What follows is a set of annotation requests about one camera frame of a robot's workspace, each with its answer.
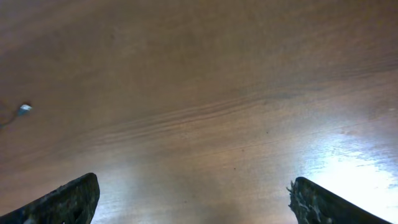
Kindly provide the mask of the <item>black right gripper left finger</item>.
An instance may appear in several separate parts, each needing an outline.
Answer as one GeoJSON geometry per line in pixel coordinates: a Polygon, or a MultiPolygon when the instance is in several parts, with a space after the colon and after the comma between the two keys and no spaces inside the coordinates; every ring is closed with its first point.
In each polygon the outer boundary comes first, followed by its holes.
{"type": "Polygon", "coordinates": [[[90,172],[1,216],[1,224],[90,224],[99,199],[98,179],[90,172]]]}

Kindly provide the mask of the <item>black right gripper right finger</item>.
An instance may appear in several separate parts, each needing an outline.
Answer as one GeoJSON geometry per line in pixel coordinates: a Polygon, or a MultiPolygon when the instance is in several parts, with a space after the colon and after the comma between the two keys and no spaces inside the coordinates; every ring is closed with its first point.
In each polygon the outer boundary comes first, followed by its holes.
{"type": "Polygon", "coordinates": [[[287,190],[298,224],[390,224],[304,177],[287,190]]]}

